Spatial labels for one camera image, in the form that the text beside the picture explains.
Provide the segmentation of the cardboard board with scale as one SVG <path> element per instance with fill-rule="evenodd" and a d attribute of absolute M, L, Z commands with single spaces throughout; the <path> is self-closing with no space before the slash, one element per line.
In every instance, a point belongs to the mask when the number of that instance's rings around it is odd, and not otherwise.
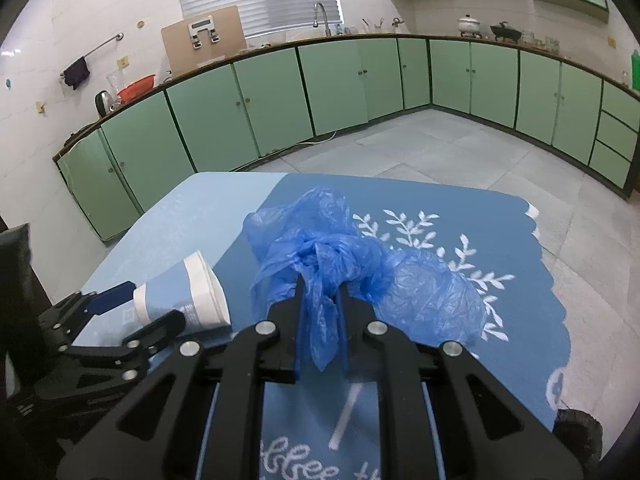
<path fill-rule="evenodd" d="M 192 15 L 160 33 L 174 76 L 233 58 L 246 49 L 237 6 Z"/>

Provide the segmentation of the steel electric kettle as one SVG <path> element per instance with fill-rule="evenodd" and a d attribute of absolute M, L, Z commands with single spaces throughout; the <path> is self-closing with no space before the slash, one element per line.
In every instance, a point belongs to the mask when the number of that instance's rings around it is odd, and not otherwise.
<path fill-rule="evenodd" d="M 114 110 L 115 101 L 110 92 L 102 90 L 94 96 L 94 105 L 99 116 L 103 118 Z"/>

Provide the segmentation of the wall towel rail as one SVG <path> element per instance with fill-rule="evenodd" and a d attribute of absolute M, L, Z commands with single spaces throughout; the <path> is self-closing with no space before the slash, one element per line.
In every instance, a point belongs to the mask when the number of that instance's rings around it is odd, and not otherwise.
<path fill-rule="evenodd" d="M 87 56 L 92 55 L 92 54 L 93 54 L 94 52 L 96 52 L 97 50 L 100 50 L 100 49 L 102 49 L 103 47 L 107 46 L 107 45 L 108 45 L 108 44 L 110 44 L 111 42 L 116 42 L 116 41 L 117 41 L 117 42 L 119 42 L 119 41 L 122 41 L 124 38 L 125 38 L 125 34 L 124 34 L 123 32 L 119 32 L 118 34 L 116 34 L 116 35 L 114 35 L 114 36 L 111 36 L 111 38 L 108 38 L 107 40 L 105 40 L 105 41 L 101 42 L 100 44 L 98 44 L 98 45 L 97 45 L 95 48 L 93 48 L 92 50 L 90 50 L 90 51 L 86 52 L 85 54 L 81 55 L 81 57 L 80 57 L 80 58 L 86 58 Z M 74 66 L 74 65 L 76 64 L 76 62 L 80 60 L 80 58 L 78 58 L 78 59 L 77 59 L 76 61 L 74 61 L 74 62 L 71 62 L 71 63 L 70 63 L 70 66 L 68 66 L 65 70 L 63 70 L 63 71 L 60 73 L 60 79 L 61 79 L 61 80 L 65 78 L 65 74 L 66 74 L 67 70 L 68 70 L 69 68 L 71 68 L 72 66 Z"/>

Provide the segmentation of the green lower kitchen cabinets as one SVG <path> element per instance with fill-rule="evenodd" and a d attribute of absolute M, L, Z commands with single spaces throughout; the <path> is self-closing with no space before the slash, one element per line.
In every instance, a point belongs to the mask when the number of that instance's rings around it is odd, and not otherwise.
<path fill-rule="evenodd" d="M 53 160 L 107 241 L 192 174 L 427 106 L 524 136 L 620 195 L 638 179 L 639 98 L 622 84 L 526 47 L 409 35 L 305 40 L 194 70 L 74 134 Z"/>

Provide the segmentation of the blue plastic bag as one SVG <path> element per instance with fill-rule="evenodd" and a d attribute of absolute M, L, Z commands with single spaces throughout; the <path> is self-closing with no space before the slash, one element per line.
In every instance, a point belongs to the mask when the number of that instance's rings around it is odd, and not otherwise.
<path fill-rule="evenodd" d="M 367 301 L 375 316 L 411 340 L 439 346 L 468 344 L 487 320 L 475 286 L 433 250 L 434 216 L 416 220 L 390 212 L 397 238 L 380 234 L 368 216 L 353 214 L 346 198 L 330 188 L 313 188 L 288 205 L 249 214 L 242 233 L 258 265 L 250 285 L 255 318 L 305 285 L 307 356 L 325 370 L 340 348 L 338 291 Z"/>

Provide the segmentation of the chrome sink faucet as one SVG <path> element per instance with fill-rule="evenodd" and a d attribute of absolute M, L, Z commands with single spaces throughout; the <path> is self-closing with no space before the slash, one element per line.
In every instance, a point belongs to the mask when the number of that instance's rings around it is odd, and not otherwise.
<path fill-rule="evenodd" d="M 313 28 L 319 28 L 320 25 L 323 25 L 324 36 L 331 36 L 331 29 L 328 20 L 328 14 L 326 14 L 326 8 L 323 3 L 318 1 L 314 4 L 314 22 L 312 23 Z"/>

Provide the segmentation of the black trash bin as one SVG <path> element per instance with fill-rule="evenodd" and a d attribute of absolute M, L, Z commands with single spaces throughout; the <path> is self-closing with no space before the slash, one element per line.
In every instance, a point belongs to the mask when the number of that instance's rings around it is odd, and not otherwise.
<path fill-rule="evenodd" d="M 590 414 L 564 408 L 556 413 L 552 434 L 576 457 L 584 476 L 598 466 L 602 457 L 603 427 Z"/>

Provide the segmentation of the green thermos bottle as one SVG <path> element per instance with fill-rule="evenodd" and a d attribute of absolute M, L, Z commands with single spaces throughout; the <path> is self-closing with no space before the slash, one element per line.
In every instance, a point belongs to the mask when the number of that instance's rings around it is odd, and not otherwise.
<path fill-rule="evenodd" d="M 634 91 L 640 91 L 640 52 L 634 50 L 631 55 L 631 87 Z"/>

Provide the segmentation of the white ceramic pot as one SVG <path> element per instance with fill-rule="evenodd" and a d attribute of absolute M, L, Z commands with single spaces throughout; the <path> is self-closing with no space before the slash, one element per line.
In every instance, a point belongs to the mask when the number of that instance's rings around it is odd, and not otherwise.
<path fill-rule="evenodd" d="M 465 14 L 465 16 L 458 19 L 458 31 L 461 37 L 483 38 L 480 31 L 480 22 L 469 14 Z"/>

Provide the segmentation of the orange plastic basin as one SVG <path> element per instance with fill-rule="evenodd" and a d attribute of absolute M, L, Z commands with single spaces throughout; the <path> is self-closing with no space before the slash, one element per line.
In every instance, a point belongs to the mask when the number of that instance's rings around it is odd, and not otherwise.
<path fill-rule="evenodd" d="M 149 93 L 154 88 L 154 84 L 154 75 L 145 76 L 132 82 L 131 84 L 128 84 L 128 86 L 126 86 L 122 90 L 119 90 L 119 92 L 117 92 L 117 95 L 122 104 L 134 102 L 136 99 L 139 99 Z"/>

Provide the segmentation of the blue white paper cup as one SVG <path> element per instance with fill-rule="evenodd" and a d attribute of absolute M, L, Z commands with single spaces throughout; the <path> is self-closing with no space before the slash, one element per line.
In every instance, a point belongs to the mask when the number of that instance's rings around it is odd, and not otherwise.
<path fill-rule="evenodd" d="M 138 320 L 143 325 L 177 310 L 186 319 L 186 333 L 231 326 L 221 282 L 199 250 L 140 285 L 132 300 Z"/>

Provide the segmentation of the dark cloth on rail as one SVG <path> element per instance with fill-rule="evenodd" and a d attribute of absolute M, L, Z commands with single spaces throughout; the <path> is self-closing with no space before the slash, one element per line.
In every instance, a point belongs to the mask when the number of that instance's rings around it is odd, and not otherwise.
<path fill-rule="evenodd" d="M 77 90 L 90 77 L 86 58 L 81 56 L 70 64 L 62 73 L 62 77 L 67 87 Z"/>

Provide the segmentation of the black wok on stove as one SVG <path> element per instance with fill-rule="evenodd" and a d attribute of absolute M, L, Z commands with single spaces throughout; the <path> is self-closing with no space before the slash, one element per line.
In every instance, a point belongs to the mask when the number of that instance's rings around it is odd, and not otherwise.
<path fill-rule="evenodd" d="M 500 22 L 490 26 L 494 38 L 498 42 L 512 42 L 518 44 L 522 38 L 522 32 L 510 26 L 507 22 Z"/>

